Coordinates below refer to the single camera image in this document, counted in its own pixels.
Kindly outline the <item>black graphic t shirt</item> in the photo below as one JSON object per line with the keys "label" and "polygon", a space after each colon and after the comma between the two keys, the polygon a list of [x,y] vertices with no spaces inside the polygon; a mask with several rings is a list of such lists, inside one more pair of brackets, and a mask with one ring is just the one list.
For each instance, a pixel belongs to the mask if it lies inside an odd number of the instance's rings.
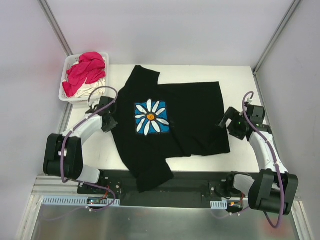
{"label": "black graphic t shirt", "polygon": [[230,152],[227,130],[219,127],[225,113],[220,84],[159,84],[159,76],[135,66],[113,114],[115,145],[140,193],[174,177],[169,158]]}

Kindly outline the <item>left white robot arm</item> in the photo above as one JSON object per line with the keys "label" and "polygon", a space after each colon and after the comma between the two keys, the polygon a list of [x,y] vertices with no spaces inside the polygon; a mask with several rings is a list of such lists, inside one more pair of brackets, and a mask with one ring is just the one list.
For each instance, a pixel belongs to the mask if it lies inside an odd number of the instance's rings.
{"label": "left white robot arm", "polygon": [[84,118],[61,134],[48,136],[43,162],[43,172],[49,176],[87,182],[88,188],[99,195],[105,191],[106,183],[100,179],[101,171],[84,163],[83,145],[96,132],[110,132],[116,127],[113,118],[116,111],[115,99],[102,96],[95,107],[91,107]]}

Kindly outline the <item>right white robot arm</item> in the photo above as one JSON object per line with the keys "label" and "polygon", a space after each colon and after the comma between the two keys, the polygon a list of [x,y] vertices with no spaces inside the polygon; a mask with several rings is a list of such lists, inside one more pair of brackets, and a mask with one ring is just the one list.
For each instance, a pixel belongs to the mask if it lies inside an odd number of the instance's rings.
{"label": "right white robot arm", "polygon": [[298,177],[290,174],[280,160],[272,129],[264,124],[265,109],[248,103],[245,107],[245,112],[229,107],[218,127],[225,127],[231,136],[249,142],[259,173],[257,177],[252,177],[248,173],[232,171],[220,187],[233,198],[241,193],[246,195],[253,210],[287,216],[298,189]]}

